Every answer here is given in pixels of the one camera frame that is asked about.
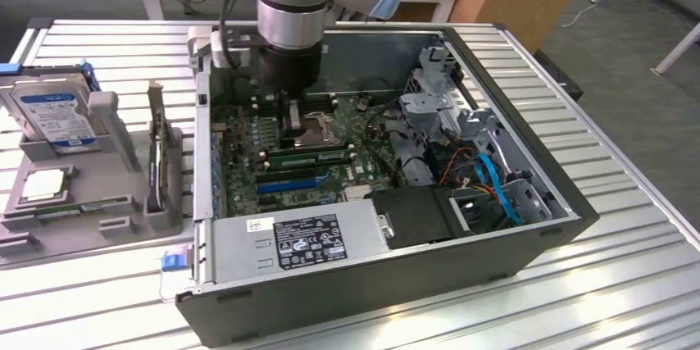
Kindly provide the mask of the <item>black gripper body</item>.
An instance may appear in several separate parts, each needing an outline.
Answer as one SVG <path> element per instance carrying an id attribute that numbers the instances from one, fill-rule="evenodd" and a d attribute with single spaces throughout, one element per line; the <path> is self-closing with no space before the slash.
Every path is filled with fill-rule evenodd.
<path id="1" fill-rule="evenodd" d="M 289 98 L 300 98 L 318 80 L 321 53 L 321 44 L 300 50 L 262 47 L 258 73 L 264 84 Z"/>

